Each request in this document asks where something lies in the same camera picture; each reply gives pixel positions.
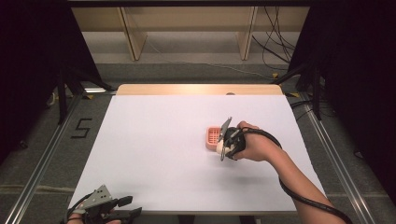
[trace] black wire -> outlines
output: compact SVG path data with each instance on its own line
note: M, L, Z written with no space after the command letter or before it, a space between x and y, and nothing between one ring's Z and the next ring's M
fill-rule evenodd
M267 15L267 17L268 17L268 20L271 22L271 26L272 26L272 31L271 31L271 34L269 34L268 35L268 33L267 33L267 35L268 35L268 39L267 39L267 42L266 42L266 44L268 43L268 40L269 39L271 39L271 40L273 40L275 43L277 43L271 36L272 36L272 33L273 32L275 32L276 33L276 35L277 35L277 37L279 38L279 41L281 42L280 44L279 43L277 43L278 45L280 45L280 46L282 46L282 49L283 49L283 52L285 53L285 55L286 55L286 57L288 58L288 61L291 59L291 55L290 55L290 53L288 52L288 46L286 46L285 45L285 42L287 43L287 44L289 44L290 46L292 46L293 48L295 48L291 43L289 43L283 36L282 36L282 34L280 33L280 25L279 25L279 17L278 17L278 15L279 15L279 7L276 7L276 19L275 19L275 22L273 22L273 20L271 19L271 17L270 17L270 15L269 15L269 13L268 13L268 11L267 11L267 8L266 7L264 7L264 10L265 10L265 13L266 13L266 15Z
M276 40L274 40L270 35L268 35L268 38L270 38L274 43L278 44L279 46L282 46L281 43L278 43L278 42L277 42ZM291 47L285 46L285 48L290 49L290 50L295 50L295 47L294 47L294 46L291 46Z
M288 189L288 187L285 186L285 184L282 182L282 180L279 179L279 183L280 186L282 187L282 189L294 200L300 202L300 203L305 203L308 204L310 206L316 207L322 211L325 211L327 213L330 213L332 215L335 215L341 219L343 219L345 221L346 224L352 224L352 220L350 220L350 218L344 214L343 212L341 212L340 210L330 207L329 205L326 205L324 203L318 203L312 200L309 200L301 195L296 194L295 192L293 192L291 189Z
M297 119L296 119L296 121L298 121L300 118L302 118L304 115L306 115L308 112L310 112L310 111L312 111L313 109L310 109L310 110L307 110L307 111L305 111L300 117L298 117Z
M273 29L272 29L272 31L271 31L271 34L274 32L274 30L275 30L275 26L273 26ZM285 71L287 71L288 69L276 68L276 67L273 67L273 66L268 65L268 64L265 62L265 60L264 60L264 52L265 52L265 50L267 49L266 46L267 46L269 40L270 40L270 38L268 38L267 41L265 41L265 44L264 44L264 45L260 44L260 45L262 46L262 61L263 61L264 64L265 64L267 67L269 67L269 68L272 68L272 69L275 69L275 70L285 70Z
M85 223L85 224L91 223L91 222L88 220L88 216L84 216L84 223Z
M273 135L271 135L270 133L268 133L262 129L242 128L242 132L236 134L233 139L236 139L236 138L240 137L241 135L244 135L245 133L257 133L257 134L263 135L263 136L267 137L268 139L270 139L271 141L273 141L277 146L282 148L279 141L277 141L277 139Z
M299 101L299 102L290 104L290 107L291 107L291 109L294 109L295 107L297 107L299 105L305 105L305 104L308 104L311 102L312 102L312 100Z
M272 52L273 54L275 54L275 53L274 53L273 51L269 50L267 47L265 47L265 46L267 45L267 43L268 43L268 39L267 39L267 41L265 42L265 45L262 45L258 40L256 40L256 41L257 41L257 43L259 43L260 46L262 46L262 62L265 64L265 66L267 66L267 67L269 67L269 68L272 68L272 69L275 69L275 70L285 70L285 71L288 70L288 69L285 69L285 68L276 68L276 67L273 67L273 66L268 65L268 64L265 62L265 59L264 59L264 52L265 52L265 50L267 49L268 51ZM275 56L277 56L278 58L280 58L280 59L283 60L284 62L289 63L287 60L283 59L282 57L278 56L277 54L275 54Z
M254 35L253 35L252 37L253 37L253 39L254 39L263 49L265 49L265 50L267 50L267 51L270 51L270 53L274 54L278 59L282 60L283 62L289 63L286 59L280 57L277 53L275 53L275 52L273 52L272 50L270 50L270 49L268 49L267 47L265 47L262 43L260 43L260 42L256 39L256 37L255 37Z
M88 199L91 195L92 193L85 195L83 198L78 200L78 202L76 202L71 208L67 209L67 212L64 217L64 223L67 223L67 220L72 215L73 211L76 210L77 206L79 206L82 202L84 202L84 200Z

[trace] white tabletop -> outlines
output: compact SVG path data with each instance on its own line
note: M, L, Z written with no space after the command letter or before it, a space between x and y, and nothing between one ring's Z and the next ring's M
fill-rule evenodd
M113 96L70 205L105 184L145 214L295 211L267 162L220 161L205 131L233 117L258 125L323 192L283 95Z

